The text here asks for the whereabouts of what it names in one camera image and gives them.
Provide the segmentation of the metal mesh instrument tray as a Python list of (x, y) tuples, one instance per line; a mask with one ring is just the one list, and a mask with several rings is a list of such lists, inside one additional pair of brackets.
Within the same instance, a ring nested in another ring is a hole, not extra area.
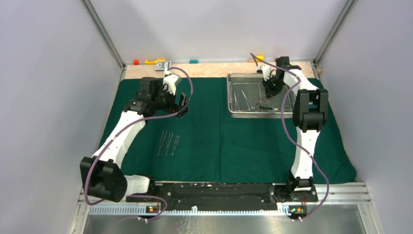
[(240, 92), (241, 90), (246, 93), (247, 98), (254, 106), (256, 106), (256, 103), (282, 105), (283, 97), (289, 86), (284, 86), (278, 95), (267, 98), (262, 80), (262, 75), (257, 73), (229, 73), (227, 75), (227, 105), (229, 115), (232, 118), (281, 118), (281, 112), (235, 112), (233, 110), (233, 92)]

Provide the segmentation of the steel tweezers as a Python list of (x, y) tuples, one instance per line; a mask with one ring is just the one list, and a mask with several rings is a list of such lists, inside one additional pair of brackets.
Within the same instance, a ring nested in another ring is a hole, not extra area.
[(168, 153), (169, 153), (169, 149), (170, 149), (170, 145), (171, 145), (172, 139), (173, 139), (173, 133), (170, 132), (170, 133), (169, 133), (169, 137), (168, 137), (168, 141), (167, 141), (167, 149), (166, 149), (166, 153), (165, 153), (166, 156), (167, 156)]
[(178, 145), (178, 142), (179, 142), (179, 138), (180, 138), (180, 136), (177, 135), (176, 139), (175, 139), (174, 146), (173, 146), (173, 150), (172, 150), (172, 153), (171, 153), (172, 156), (175, 154), (175, 151), (176, 151), (176, 148), (177, 148), (177, 145)]
[(168, 131), (164, 130), (161, 134), (161, 138), (160, 138), (160, 143), (159, 143), (159, 148), (158, 148), (158, 153), (157, 155), (159, 156), (163, 147), (163, 144), (165, 142), (166, 136), (167, 136)]

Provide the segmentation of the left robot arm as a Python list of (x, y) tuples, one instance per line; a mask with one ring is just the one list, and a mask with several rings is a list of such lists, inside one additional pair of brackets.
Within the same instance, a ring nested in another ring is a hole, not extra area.
[(175, 102), (177, 86), (182, 78), (175, 73), (163, 79), (144, 77), (139, 90), (122, 110), (120, 119), (103, 145), (91, 157), (80, 162), (82, 187), (85, 201), (93, 205), (88, 197), (119, 202), (123, 198), (137, 195), (144, 201), (156, 196), (156, 188), (148, 176), (124, 175), (123, 160), (135, 137), (149, 120), (181, 117), (188, 111), (190, 98), (182, 93)]

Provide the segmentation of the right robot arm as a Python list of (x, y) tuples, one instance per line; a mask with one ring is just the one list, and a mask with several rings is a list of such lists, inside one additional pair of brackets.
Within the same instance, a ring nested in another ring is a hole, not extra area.
[(275, 65), (265, 64), (259, 70), (268, 98), (280, 94), (285, 86), (288, 90), (282, 106), (290, 94), (295, 96), (292, 120), (297, 130), (297, 138), (293, 141), (296, 153), (285, 193), (290, 200), (298, 201), (313, 186), (313, 154), (327, 121), (328, 91), (313, 85), (299, 66), (290, 63), (289, 57), (279, 57)]

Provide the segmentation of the surgical scissors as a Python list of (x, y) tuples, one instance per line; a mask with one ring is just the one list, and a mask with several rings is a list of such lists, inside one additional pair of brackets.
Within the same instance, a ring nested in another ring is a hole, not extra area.
[(255, 110), (257, 112), (281, 112), (282, 111), (282, 106), (281, 105), (273, 105), (272, 103), (270, 104), (262, 104), (262, 103), (256, 103)]

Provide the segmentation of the teal block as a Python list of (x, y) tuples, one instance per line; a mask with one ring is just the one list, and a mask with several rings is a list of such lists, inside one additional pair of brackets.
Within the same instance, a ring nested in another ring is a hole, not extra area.
[(197, 59), (191, 59), (189, 61), (189, 64), (197, 64), (197, 63), (199, 63), (199, 61)]

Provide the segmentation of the playing card box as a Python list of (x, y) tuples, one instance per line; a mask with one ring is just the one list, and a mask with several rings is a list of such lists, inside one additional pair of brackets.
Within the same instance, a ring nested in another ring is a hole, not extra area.
[(165, 71), (171, 67), (171, 61), (157, 61), (155, 63), (155, 71)]

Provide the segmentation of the yellow toy piece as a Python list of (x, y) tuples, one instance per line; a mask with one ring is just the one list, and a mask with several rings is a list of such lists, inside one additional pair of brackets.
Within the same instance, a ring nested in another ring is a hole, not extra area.
[(165, 58), (158, 58), (158, 59), (154, 59), (154, 60), (148, 60), (148, 59), (146, 59), (146, 60), (144, 61), (144, 64), (145, 64), (145, 65), (154, 65), (154, 64), (156, 64), (157, 62), (163, 62), (163, 61), (166, 61), (166, 59), (165, 59)]

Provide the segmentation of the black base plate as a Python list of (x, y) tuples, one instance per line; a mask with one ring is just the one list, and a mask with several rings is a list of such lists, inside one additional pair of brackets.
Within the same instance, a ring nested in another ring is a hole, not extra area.
[(309, 203), (319, 200), (315, 188), (290, 192), (278, 183), (158, 183), (139, 198), (126, 197), (127, 202), (168, 204), (167, 211), (275, 211), (283, 203)]

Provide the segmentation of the aluminium frame rail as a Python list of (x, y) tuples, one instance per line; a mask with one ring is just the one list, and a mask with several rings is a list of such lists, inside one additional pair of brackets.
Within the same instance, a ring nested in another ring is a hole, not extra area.
[(251, 199), (258, 203), (306, 204), (364, 204), (371, 203), (367, 186), (363, 182), (344, 184), (316, 184), (309, 192), (288, 192), (284, 184), (278, 183), (157, 183), (148, 195), (153, 200), (161, 198), (169, 204), (195, 203), (206, 199), (235, 199), (246, 203)]

